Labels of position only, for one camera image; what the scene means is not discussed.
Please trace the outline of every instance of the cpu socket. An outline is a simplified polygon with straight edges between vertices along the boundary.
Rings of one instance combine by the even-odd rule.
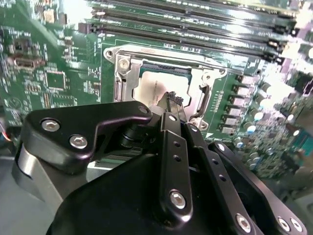
[[[201,130],[214,80],[227,69],[212,58],[159,48],[122,45],[106,48],[104,57],[115,65],[114,102],[137,100],[157,105],[165,92],[183,98],[187,120]]]

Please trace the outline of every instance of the motherboard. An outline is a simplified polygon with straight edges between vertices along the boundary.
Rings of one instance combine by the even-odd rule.
[[[311,18],[301,0],[1,0],[2,131],[32,110],[174,91],[207,141],[279,178],[313,152]]]

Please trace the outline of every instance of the green circuit board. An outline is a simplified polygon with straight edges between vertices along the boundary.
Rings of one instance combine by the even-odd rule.
[[[133,45],[201,55],[214,60],[224,73],[210,87],[203,137],[224,142],[241,138],[238,151],[247,166],[250,155],[258,152],[260,160],[253,169],[262,169],[258,173],[264,178],[279,176],[286,170],[280,159],[283,152],[301,148],[293,145],[297,137],[286,129],[288,121],[280,109],[286,108],[296,120],[313,105],[310,95],[287,85],[299,71],[312,66],[311,30],[302,38],[293,35],[299,30],[296,26],[304,23],[292,17],[299,9],[288,9],[286,3],[272,2],[260,10],[255,2],[242,8],[218,1],[78,0],[72,8],[70,0],[4,0],[0,3],[0,96],[7,125],[22,126],[32,110],[113,102],[115,65],[104,56],[108,48]],[[31,69],[26,68],[29,61]],[[241,77],[252,81],[243,85]],[[261,86],[273,81],[288,86],[288,92],[273,98],[270,107],[260,107],[255,99],[268,96]],[[240,113],[229,126],[223,118],[229,115],[231,97],[239,96],[242,87],[246,89]],[[253,109],[266,118],[253,119]],[[255,126],[254,133],[247,132],[247,123]],[[265,173],[268,158],[276,168]]]

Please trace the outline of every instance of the screw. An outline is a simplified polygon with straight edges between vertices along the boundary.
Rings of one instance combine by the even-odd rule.
[[[129,68],[130,63],[129,63],[129,60],[127,59],[120,59],[118,61],[118,65],[123,71],[125,71]]]
[[[290,232],[290,227],[287,224],[287,222],[285,220],[283,220],[281,217],[278,217],[278,221],[280,223],[280,226],[286,231],[286,232]]]
[[[106,56],[107,56],[108,58],[112,58],[112,57],[113,57],[113,52],[110,51],[110,50],[108,50],[108,51],[106,52]]]
[[[149,110],[147,110],[147,108],[143,107],[143,106],[139,106],[139,110],[144,113],[147,114],[149,112]]]
[[[219,147],[221,151],[225,151],[225,148],[222,144],[218,143],[217,146]]]
[[[86,148],[88,142],[85,137],[81,135],[74,135],[69,139],[70,145],[74,148],[83,149]]]
[[[301,225],[298,223],[298,221],[296,221],[293,218],[290,218],[290,221],[292,222],[294,228],[298,230],[298,232],[302,232],[303,231],[303,229],[302,229]]]
[[[45,120],[41,123],[41,126],[45,131],[55,132],[60,129],[59,123],[57,123],[55,120]]]
[[[236,214],[236,220],[240,228],[242,228],[246,233],[251,232],[251,226],[246,218],[244,218],[241,214]]]
[[[173,191],[170,194],[171,202],[176,206],[178,209],[183,209],[186,206],[186,201],[183,195],[180,192]]]

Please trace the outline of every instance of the cable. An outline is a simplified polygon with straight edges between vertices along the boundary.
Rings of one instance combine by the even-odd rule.
[[[12,141],[10,140],[10,138],[8,137],[8,135],[7,135],[5,132],[2,132],[2,135],[3,135],[3,137],[4,137],[7,141],[12,142]]]

